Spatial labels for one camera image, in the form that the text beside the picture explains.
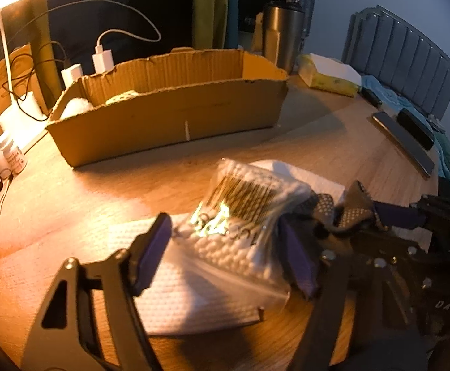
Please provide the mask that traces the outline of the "steel travel mug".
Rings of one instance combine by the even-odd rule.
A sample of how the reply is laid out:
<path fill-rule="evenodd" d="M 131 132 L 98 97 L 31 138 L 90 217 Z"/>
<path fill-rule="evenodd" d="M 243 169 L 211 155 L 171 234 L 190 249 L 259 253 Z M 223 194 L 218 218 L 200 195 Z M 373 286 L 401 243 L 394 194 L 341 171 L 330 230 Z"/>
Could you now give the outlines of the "steel travel mug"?
<path fill-rule="evenodd" d="M 305 14 L 267 6 L 263 17 L 263 56 L 278 68 L 291 73 L 299 54 Z"/>

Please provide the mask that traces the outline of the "white roll in plastic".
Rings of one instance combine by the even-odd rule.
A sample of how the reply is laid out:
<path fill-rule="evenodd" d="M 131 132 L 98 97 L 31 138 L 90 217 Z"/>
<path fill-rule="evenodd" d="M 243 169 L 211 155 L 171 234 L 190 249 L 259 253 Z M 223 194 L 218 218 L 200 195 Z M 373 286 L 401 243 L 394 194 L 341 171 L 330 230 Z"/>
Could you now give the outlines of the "white roll in plastic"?
<path fill-rule="evenodd" d="M 93 105 L 87 99 L 74 98 L 67 103 L 66 108 L 64 109 L 64 111 L 60 116 L 60 119 L 63 120 L 77 115 L 81 115 L 92 109 Z"/>

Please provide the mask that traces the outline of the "black glasses case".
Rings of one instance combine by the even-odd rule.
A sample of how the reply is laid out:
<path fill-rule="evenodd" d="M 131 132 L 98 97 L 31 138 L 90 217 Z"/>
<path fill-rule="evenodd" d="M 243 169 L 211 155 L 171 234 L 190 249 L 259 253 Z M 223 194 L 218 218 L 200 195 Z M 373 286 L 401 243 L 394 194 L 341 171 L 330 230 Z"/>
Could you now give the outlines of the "black glasses case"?
<path fill-rule="evenodd" d="M 435 135 L 415 114 L 406 108 L 398 112 L 397 123 L 405 129 L 425 151 L 435 145 Z"/>

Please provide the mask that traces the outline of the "grey dotted sock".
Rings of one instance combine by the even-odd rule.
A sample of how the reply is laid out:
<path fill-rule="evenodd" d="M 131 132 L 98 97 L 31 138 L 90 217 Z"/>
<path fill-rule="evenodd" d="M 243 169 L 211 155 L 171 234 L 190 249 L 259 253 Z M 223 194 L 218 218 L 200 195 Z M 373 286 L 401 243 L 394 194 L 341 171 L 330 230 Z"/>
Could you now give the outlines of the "grey dotted sock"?
<path fill-rule="evenodd" d="M 371 195 L 358 180 L 350 185 L 339 203 L 329 194 L 312 194 L 293 213 L 317 221 L 334 234 L 360 228 L 385 229 Z"/>

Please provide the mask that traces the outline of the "light blue blanket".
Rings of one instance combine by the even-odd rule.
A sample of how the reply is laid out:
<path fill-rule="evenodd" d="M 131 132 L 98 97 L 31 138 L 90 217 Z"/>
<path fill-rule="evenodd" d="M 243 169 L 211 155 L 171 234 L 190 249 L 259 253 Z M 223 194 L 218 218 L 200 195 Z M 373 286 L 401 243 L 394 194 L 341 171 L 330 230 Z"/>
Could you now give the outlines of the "light blue blanket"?
<path fill-rule="evenodd" d="M 439 176 L 446 178 L 450 182 L 450 140 L 439 131 L 435 131 L 428 118 L 420 113 L 412 103 L 404 97 L 399 96 L 396 92 L 383 86 L 374 76 L 363 75 L 362 86 L 374 92 L 375 95 L 392 109 L 399 112 L 402 109 L 408 109 L 415 115 L 429 130 L 435 135 L 435 145 L 439 153 Z"/>

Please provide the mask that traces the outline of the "yellow curtain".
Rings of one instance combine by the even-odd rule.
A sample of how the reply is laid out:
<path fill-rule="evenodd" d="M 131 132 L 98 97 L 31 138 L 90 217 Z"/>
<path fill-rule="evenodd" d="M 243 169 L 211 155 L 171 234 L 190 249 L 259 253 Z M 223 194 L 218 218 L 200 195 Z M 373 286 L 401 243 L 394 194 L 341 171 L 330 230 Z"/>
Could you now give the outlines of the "yellow curtain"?
<path fill-rule="evenodd" d="M 195 49 L 222 49 L 228 0 L 193 0 L 192 37 Z"/>

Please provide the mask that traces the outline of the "bag of cotton swabs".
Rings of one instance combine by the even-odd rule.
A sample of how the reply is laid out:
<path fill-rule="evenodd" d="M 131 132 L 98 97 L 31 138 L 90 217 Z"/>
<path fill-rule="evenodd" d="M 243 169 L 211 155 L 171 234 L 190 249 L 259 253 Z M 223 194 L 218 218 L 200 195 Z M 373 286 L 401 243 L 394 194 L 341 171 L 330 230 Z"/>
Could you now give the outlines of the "bag of cotton swabs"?
<path fill-rule="evenodd" d="M 171 260 L 252 306 L 283 306 L 290 287 L 277 224 L 312 195 L 290 175 L 223 158 L 204 198 L 174 226 Z"/>

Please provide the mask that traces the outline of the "grey padded headboard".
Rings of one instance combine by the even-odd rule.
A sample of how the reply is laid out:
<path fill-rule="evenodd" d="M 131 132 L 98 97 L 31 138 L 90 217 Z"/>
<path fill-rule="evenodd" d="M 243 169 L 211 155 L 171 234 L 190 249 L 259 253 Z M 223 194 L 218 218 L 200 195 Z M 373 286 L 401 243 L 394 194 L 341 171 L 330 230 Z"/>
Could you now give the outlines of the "grey padded headboard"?
<path fill-rule="evenodd" d="M 450 57 L 412 24 L 382 6 L 352 14 L 342 61 L 374 76 L 425 114 L 450 104 Z"/>

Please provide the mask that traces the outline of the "yellow tissue pack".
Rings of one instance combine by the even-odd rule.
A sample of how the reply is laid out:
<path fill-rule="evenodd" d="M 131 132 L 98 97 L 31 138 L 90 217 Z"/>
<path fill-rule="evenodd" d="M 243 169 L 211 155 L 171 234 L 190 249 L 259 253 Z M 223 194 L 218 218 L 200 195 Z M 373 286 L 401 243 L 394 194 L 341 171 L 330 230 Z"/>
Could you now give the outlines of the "yellow tissue pack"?
<path fill-rule="evenodd" d="M 298 74 L 309 88 L 337 95 L 355 97 L 362 88 L 362 77 L 351 65 L 318 54 L 301 55 Z"/>

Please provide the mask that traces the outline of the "brown cardboard box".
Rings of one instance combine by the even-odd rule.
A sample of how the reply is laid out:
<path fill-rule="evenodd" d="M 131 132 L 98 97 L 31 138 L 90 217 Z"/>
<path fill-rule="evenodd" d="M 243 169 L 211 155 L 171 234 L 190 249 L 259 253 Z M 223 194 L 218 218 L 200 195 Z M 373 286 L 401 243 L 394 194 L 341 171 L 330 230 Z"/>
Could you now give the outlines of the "brown cardboard box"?
<path fill-rule="evenodd" d="M 288 73 L 241 49 L 175 49 L 84 75 L 62 92 L 46 126 L 72 168 L 137 151 L 274 126 Z M 67 103 L 93 109 L 60 119 Z"/>

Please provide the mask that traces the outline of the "brown paper bag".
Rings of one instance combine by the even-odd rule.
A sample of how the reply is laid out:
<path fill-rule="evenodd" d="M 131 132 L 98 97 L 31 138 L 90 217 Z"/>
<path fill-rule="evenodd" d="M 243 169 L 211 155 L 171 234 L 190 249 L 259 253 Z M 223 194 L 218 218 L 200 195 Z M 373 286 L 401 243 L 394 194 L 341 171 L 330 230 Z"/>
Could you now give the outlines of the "brown paper bag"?
<path fill-rule="evenodd" d="M 30 44 L 16 48 L 9 56 L 14 92 L 22 96 L 25 91 L 33 91 L 34 98 L 39 104 L 40 110 L 44 114 L 48 114 L 49 109 L 46 106 L 43 93 L 40 89 L 40 83 L 35 73 L 32 74 L 30 82 L 27 84 L 28 74 L 32 70 L 33 65 L 31 56 Z M 0 115 L 11 105 L 10 95 L 6 89 L 8 89 L 8 77 L 5 60 L 2 59 L 0 61 Z"/>

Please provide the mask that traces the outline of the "black monitor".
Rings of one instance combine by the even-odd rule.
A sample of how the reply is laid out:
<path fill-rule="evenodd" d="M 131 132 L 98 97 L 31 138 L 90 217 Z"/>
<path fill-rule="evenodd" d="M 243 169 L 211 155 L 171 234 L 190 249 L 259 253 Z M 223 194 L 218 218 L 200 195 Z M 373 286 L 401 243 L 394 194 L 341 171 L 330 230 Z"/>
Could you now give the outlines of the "black monitor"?
<path fill-rule="evenodd" d="M 253 33 L 256 16 L 267 6 L 293 9 L 305 14 L 305 32 L 309 34 L 315 0 L 238 0 L 238 30 Z"/>

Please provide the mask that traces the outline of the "white paper towel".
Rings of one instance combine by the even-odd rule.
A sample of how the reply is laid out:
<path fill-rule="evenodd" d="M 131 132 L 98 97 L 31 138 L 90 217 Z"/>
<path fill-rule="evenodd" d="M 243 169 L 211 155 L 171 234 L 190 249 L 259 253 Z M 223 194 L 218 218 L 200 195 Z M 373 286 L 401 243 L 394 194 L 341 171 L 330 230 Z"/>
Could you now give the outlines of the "white paper towel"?
<path fill-rule="evenodd" d="M 313 194 L 329 194 L 340 202 L 345 188 L 325 177 L 276 160 L 248 163 L 290 175 L 307 183 Z M 151 286 L 135 300 L 144 328 L 151 336 L 177 336 L 245 326 L 261 322 L 264 309 L 230 296 L 205 278 L 171 260 L 174 226 L 190 213 L 171 215 L 169 244 Z"/>

